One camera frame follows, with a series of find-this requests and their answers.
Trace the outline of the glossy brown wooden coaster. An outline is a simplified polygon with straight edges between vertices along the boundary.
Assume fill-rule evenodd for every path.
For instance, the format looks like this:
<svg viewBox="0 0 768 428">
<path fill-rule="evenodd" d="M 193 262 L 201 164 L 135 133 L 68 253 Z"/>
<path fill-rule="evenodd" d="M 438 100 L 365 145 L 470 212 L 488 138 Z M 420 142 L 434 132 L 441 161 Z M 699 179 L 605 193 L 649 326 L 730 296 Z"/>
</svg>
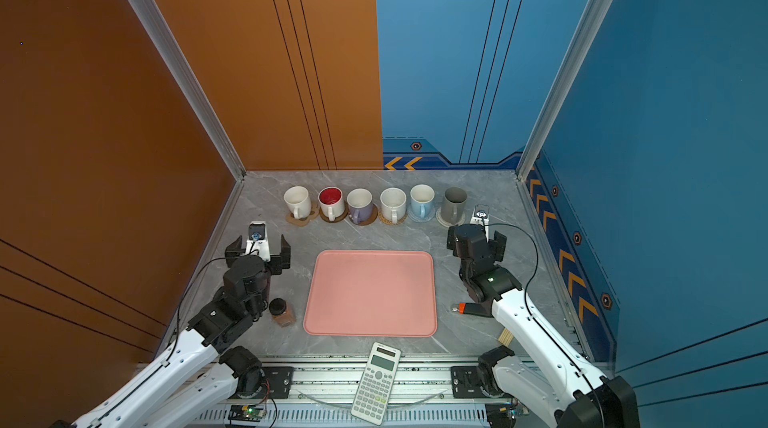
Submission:
<svg viewBox="0 0 768 428">
<path fill-rule="evenodd" d="M 379 210 L 375 204 L 366 208 L 351 208 L 348 218 L 354 225 L 368 226 L 378 218 Z"/>
</svg>

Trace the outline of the cork paw print coaster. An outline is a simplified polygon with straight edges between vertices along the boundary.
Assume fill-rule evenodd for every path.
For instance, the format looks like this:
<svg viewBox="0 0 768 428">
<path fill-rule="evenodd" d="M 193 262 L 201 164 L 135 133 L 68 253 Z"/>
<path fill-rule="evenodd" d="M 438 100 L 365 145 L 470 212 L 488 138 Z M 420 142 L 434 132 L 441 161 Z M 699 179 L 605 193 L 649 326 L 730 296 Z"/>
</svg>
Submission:
<svg viewBox="0 0 768 428">
<path fill-rule="evenodd" d="M 292 213 L 288 213 L 285 216 L 285 220 L 295 226 L 304 227 L 308 226 L 312 220 L 318 218 L 321 212 L 320 206 L 317 201 L 311 202 L 310 214 L 306 218 L 295 218 Z"/>
</svg>

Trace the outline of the matte brown wooden coaster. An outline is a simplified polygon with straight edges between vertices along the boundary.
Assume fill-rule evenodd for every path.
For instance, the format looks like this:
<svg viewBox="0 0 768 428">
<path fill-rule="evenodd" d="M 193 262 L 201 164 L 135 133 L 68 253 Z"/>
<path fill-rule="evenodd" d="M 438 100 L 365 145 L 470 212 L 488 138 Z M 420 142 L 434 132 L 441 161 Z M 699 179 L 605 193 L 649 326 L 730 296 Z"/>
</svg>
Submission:
<svg viewBox="0 0 768 428">
<path fill-rule="evenodd" d="M 328 216 L 325 214 L 325 212 L 323 212 L 322 210 L 320 210 L 320 212 L 319 212 L 319 216 L 320 216 L 320 218 L 321 218 L 321 219 L 322 219 L 324 222 L 326 222 L 326 223 L 338 223 L 338 222 L 340 222 L 340 221 L 343 221 L 345 218 L 347 218 L 347 216 L 348 216 L 348 213 L 349 213 L 349 210 L 348 210 L 348 208 L 344 208 L 344 212 L 342 212 L 342 213 L 340 213 L 340 214 L 338 214 L 338 215 L 334 216 L 334 218 L 333 218 L 333 219 L 330 219 L 330 218 L 329 218 L 329 217 L 328 217 Z"/>
</svg>

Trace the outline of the woven rattan coaster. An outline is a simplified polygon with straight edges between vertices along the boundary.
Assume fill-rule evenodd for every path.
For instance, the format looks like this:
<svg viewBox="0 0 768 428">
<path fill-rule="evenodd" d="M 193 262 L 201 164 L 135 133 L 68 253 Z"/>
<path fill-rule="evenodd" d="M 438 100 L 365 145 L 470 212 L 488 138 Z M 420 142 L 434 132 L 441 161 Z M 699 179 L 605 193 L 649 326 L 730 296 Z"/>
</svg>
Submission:
<svg viewBox="0 0 768 428">
<path fill-rule="evenodd" d="M 398 220 L 396 220 L 396 222 L 393 222 L 393 221 L 391 221 L 390 219 L 388 219 L 386 216 L 384 216 L 381 213 L 378 215 L 378 220 L 381 221 L 382 223 L 384 223 L 385 225 L 388 225 L 388 226 L 402 225 L 402 224 L 404 224 L 406 219 L 407 219 L 407 217 L 406 218 L 399 218 Z"/>
</svg>

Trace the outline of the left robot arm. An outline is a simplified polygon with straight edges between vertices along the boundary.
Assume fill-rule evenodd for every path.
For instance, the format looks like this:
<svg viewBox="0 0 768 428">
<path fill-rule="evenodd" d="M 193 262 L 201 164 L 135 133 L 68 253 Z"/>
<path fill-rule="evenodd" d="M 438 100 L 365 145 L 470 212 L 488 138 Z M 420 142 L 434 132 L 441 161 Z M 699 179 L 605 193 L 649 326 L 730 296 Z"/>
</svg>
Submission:
<svg viewBox="0 0 768 428">
<path fill-rule="evenodd" d="M 268 384 L 262 362 L 235 342 L 268 310 L 271 278 L 290 268 L 291 245 L 280 252 L 227 247 L 223 286 L 189 321 L 176 340 L 111 397 L 72 422 L 55 427 L 185 427 L 238 391 L 257 394 Z"/>
</svg>

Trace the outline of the light blue rope coaster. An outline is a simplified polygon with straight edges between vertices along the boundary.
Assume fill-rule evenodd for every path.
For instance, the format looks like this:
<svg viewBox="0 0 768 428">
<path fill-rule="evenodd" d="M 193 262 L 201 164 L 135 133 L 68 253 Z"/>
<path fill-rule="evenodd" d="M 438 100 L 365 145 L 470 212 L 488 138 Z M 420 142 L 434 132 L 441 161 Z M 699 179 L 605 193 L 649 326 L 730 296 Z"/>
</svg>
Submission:
<svg viewBox="0 0 768 428">
<path fill-rule="evenodd" d="M 430 209 L 424 216 L 421 216 L 417 210 L 410 210 L 407 212 L 407 217 L 415 223 L 427 223 L 434 220 L 435 214 L 435 208 Z"/>
</svg>

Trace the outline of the red inside mug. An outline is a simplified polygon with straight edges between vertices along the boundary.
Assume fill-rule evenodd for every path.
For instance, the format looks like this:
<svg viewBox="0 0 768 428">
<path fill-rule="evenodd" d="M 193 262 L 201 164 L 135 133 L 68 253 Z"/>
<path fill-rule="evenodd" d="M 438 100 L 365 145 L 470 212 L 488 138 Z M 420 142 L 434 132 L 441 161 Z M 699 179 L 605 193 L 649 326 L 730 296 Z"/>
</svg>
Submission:
<svg viewBox="0 0 768 428">
<path fill-rule="evenodd" d="M 330 218 L 344 212 L 346 208 L 343 192 L 336 186 L 329 186 L 320 190 L 318 194 L 320 209 Z"/>
</svg>

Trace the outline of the grey mug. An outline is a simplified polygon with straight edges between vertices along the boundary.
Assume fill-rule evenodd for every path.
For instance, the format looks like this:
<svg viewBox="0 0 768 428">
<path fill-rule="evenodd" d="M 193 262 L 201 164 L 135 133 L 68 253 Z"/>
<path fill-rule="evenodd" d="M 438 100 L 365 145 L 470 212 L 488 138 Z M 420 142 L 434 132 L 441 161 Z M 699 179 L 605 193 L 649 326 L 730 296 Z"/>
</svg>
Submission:
<svg viewBox="0 0 768 428">
<path fill-rule="evenodd" d="M 468 193 L 459 187 L 450 187 L 445 190 L 441 206 L 442 217 L 448 221 L 458 221 L 465 213 Z"/>
</svg>

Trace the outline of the light blue mug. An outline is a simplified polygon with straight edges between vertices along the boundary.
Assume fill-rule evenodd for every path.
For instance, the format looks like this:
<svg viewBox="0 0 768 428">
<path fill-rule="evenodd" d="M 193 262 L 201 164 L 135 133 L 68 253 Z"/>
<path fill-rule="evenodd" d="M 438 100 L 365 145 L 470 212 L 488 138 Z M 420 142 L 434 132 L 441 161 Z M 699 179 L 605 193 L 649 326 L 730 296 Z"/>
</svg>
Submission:
<svg viewBox="0 0 768 428">
<path fill-rule="evenodd" d="M 417 210 L 424 216 L 434 208 L 435 190 L 427 184 L 414 185 L 410 190 L 410 210 Z"/>
</svg>

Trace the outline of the cream mug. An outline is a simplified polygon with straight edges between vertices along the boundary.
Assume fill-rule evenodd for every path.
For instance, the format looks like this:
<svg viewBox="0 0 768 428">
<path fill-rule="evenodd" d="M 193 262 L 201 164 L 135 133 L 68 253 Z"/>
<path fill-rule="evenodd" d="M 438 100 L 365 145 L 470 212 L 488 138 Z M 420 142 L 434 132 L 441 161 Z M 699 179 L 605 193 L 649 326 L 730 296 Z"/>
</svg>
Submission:
<svg viewBox="0 0 768 428">
<path fill-rule="evenodd" d="M 380 195 L 380 213 L 393 222 L 404 218 L 406 214 L 407 195 L 397 187 L 386 188 Z"/>
</svg>

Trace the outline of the white mug purple handle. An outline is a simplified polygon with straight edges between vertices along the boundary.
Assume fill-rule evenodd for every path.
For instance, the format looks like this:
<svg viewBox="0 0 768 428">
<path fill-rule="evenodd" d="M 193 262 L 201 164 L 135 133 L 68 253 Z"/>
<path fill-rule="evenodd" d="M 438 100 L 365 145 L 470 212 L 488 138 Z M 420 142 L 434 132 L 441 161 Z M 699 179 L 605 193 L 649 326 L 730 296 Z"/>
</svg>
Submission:
<svg viewBox="0 0 768 428">
<path fill-rule="evenodd" d="M 360 225 L 364 224 L 373 214 L 373 196 L 365 188 L 355 188 L 347 196 L 347 206 L 351 222 Z"/>
</svg>

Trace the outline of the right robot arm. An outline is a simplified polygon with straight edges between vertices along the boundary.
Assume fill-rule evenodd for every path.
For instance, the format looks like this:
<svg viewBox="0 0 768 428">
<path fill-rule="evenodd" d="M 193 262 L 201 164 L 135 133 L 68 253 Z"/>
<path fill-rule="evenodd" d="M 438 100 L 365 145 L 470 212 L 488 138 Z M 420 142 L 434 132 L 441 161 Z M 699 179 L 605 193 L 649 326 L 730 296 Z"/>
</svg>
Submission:
<svg viewBox="0 0 768 428">
<path fill-rule="evenodd" d="M 541 314 L 523 284 L 500 265 L 506 236 L 489 239 L 480 224 L 448 229 L 446 246 L 460 259 L 459 277 L 471 299 L 507 329 L 535 362 L 524 366 L 504 346 L 478 358 L 483 389 L 509 394 L 549 427 L 638 427 L 637 397 L 620 376 L 608 377 L 580 355 Z"/>
</svg>

